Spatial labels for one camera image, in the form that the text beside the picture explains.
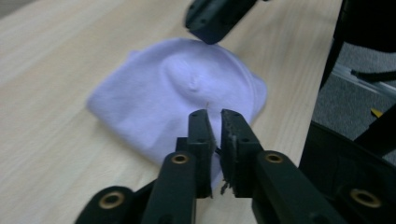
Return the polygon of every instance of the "yellow object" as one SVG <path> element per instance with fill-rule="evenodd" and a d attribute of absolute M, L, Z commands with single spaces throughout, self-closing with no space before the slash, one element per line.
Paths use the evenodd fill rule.
<path fill-rule="evenodd" d="M 374 109 L 374 108 L 371 108 L 371 112 L 372 112 L 372 115 L 374 115 L 376 118 L 380 118 L 381 116 L 382 116 L 382 112 L 381 111 L 379 111 L 379 110 L 377 110 L 377 109 Z"/>

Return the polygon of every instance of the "cloth fold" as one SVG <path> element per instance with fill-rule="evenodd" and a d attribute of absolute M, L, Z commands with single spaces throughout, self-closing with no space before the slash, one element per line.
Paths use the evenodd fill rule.
<path fill-rule="evenodd" d="M 132 149 L 160 165 L 175 151 L 177 138 L 188 136 L 191 112 L 207 109 L 219 144 L 221 109 L 251 122 L 266 93 L 264 82 L 227 49 L 174 38 L 132 51 L 93 91 L 87 107 Z M 221 177 L 218 155 L 211 172 L 216 185 Z"/>

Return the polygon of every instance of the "wooden table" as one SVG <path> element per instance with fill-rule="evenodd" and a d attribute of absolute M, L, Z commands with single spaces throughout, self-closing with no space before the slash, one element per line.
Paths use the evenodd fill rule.
<path fill-rule="evenodd" d="M 85 101 L 130 50 L 194 38 L 183 27 L 190 3 L 40 0 L 1 17 L 0 223 L 73 223 L 100 189 L 139 189 L 156 178 L 159 168 L 101 124 Z M 220 42 L 267 83 L 266 106 L 252 125 L 262 145 L 296 164 L 340 5 L 259 2 Z M 250 200 L 215 191 L 214 199 L 198 201 L 197 223 L 255 223 Z"/>

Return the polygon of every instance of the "gray carpet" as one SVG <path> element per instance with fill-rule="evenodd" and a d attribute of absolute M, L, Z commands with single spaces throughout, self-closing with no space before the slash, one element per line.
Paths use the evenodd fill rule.
<path fill-rule="evenodd" d="M 361 72 L 396 70 L 396 53 L 383 53 L 345 44 L 337 63 Z M 396 86 L 396 81 L 388 82 Z M 375 121 L 370 109 L 385 112 L 396 102 L 331 75 L 320 90 L 312 120 L 354 140 Z M 396 150 L 384 157 L 396 165 Z"/>

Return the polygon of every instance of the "fabric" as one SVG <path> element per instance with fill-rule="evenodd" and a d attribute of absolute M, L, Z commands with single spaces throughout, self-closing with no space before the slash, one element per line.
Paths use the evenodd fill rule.
<path fill-rule="evenodd" d="M 162 164 L 178 137 L 188 136 L 188 115 L 207 109 L 220 143 L 222 108 L 251 122 L 262 109 L 266 86 L 230 51 L 184 38 L 164 40 L 133 51 L 126 62 L 97 87 L 90 111 L 132 149 Z M 219 182 L 218 155 L 212 184 Z"/>

